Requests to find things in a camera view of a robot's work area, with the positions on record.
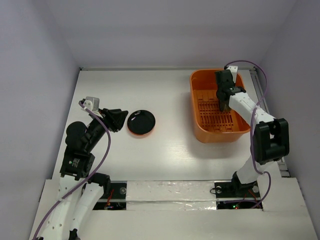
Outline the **orange plastic plate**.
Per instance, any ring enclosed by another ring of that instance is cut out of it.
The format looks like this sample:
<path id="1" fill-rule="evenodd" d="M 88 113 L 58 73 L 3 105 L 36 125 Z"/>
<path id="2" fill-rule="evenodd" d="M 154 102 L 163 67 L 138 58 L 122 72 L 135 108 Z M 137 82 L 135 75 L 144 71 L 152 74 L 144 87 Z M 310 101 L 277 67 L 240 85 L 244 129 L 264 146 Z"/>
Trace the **orange plastic plate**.
<path id="1" fill-rule="evenodd" d="M 131 130 L 128 130 L 128 132 L 135 138 L 145 138 L 145 137 L 151 135 L 153 133 L 153 131 L 154 131 L 154 129 L 152 129 L 151 131 L 144 133 L 144 134 L 137 134 Z"/>

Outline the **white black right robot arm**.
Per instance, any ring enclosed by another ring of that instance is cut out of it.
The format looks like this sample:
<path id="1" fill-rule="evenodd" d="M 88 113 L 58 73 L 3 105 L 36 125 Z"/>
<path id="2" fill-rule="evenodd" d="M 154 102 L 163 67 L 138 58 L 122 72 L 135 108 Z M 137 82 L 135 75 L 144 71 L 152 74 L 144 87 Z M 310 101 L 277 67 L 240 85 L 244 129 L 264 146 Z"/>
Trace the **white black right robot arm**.
<path id="1" fill-rule="evenodd" d="M 284 118 L 275 118 L 236 85 L 237 71 L 227 68 L 215 72 L 216 97 L 221 112 L 234 110 L 250 125 L 250 157 L 236 171 L 229 186 L 223 192 L 241 198 L 252 188 L 258 177 L 266 174 L 268 167 L 290 152 L 289 123 Z"/>

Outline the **blue patterned plate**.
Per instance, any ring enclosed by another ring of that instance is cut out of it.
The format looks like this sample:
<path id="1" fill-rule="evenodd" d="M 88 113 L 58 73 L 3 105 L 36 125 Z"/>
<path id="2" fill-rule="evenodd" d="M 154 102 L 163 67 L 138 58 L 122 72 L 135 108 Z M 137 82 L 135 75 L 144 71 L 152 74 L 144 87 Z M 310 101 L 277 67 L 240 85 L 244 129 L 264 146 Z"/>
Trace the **blue patterned plate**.
<path id="1" fill-rule="evenodd" d="M 218 101 L 219 110 L 222 113 L 229 113 L 231 108 L 229 107 L 229 100 L 219 100 Z"/>

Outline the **dark brown plate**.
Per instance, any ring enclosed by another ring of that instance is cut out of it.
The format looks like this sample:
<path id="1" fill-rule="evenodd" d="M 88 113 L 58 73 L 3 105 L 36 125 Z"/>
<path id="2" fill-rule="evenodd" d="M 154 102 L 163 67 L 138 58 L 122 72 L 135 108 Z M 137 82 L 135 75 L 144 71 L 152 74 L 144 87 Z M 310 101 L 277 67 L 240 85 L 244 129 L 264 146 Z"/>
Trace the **dark brown plate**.
<path id="1" fill-rule="evenodd" d="M 154 129 L 156 125 L 155 116 L 148 110 L 136 110 L 127 119 L 128 130 L 136 134 L 145 134 Z"/>

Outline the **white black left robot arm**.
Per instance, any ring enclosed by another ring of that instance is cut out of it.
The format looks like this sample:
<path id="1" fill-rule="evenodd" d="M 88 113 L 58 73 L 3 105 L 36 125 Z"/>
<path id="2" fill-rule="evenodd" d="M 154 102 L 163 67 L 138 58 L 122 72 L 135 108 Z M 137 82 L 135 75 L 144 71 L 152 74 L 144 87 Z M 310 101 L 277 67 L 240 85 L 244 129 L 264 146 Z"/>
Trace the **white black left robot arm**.
<path id="1" fill-rule="evenodd" d="M 103 135 L 122 129 L 128 111 L 106 108 L 97 113 L 88 108 L 85 111 L 92 118 L 89 125 L 76 121 L 66 129 L 57 197 L 37 227 L 35 240 L 79 240 L 98 200 L 112 194 L 110 176 L 92 169 L 95 160 L 92 150 Z"/>

